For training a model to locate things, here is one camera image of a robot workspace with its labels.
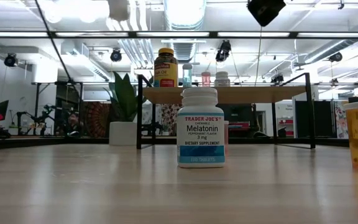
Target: melatonin bottle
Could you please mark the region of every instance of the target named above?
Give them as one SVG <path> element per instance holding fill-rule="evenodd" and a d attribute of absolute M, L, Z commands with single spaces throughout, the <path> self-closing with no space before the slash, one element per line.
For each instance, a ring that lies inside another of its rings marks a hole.
<path fill-rule="evenodd" d="M 177 118 L 178 165 L 183 168 L 223 167 L 224 113 L 218 92 L 210 87 L 185 88 Z"/>

